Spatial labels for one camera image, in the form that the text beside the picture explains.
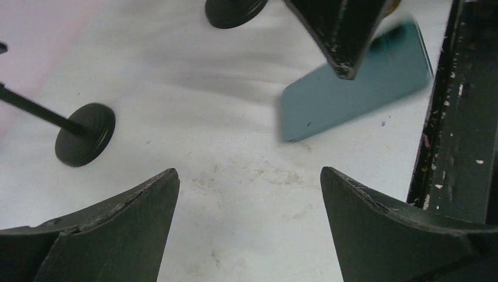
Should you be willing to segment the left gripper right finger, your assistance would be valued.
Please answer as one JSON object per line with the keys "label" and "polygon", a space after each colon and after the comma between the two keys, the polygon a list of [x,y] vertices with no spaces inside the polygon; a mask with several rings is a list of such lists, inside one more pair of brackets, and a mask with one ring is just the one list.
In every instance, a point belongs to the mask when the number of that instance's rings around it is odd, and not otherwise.
{"label": "left gripper right finger", "polygon": [[344,281],[497,280],[496,227],[420,209],[332,167],[320,181]]}

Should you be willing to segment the teal blue phone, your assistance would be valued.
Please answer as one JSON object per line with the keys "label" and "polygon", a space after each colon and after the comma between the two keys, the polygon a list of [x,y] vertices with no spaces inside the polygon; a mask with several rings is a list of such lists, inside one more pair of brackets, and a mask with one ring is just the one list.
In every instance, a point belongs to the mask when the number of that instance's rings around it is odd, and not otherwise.
{"label": "teal blue phone", "polygon": [[433,70],[418,23],[406,18],[371,43],[354,80],[324,64],[281,96],[281,138],[298,142],[426,88]]}

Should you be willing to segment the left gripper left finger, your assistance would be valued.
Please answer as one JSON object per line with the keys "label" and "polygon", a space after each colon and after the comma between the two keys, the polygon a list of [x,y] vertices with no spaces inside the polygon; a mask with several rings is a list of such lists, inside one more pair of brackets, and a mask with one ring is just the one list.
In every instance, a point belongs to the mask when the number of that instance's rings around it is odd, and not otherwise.
{"label": "left gripper left finger", "polygon": [[1,230],[1,280],[156,281],[179,190],[167,169],[39,226]]}

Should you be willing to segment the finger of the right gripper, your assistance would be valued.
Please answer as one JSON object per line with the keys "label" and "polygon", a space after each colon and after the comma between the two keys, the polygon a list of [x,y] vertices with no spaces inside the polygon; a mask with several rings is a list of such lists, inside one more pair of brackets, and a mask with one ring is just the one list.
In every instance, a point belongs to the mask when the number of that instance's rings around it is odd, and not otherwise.
{"label": "finger of the right gripper", "polygon": [[341,79],[353,80],[389,9],[388,0],[294,0],[287,7],[305,26]]}

